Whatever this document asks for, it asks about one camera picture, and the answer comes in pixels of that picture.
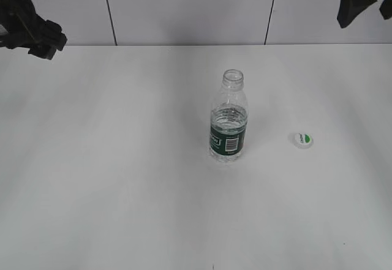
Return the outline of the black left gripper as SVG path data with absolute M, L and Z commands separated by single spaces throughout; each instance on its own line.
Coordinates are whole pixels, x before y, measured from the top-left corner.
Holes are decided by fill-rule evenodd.
M 66 43 L 62 27 L 39 16 L 31 0 L 1 0 L 2 48 L 27 48 L 29 54 L 51 60 Z

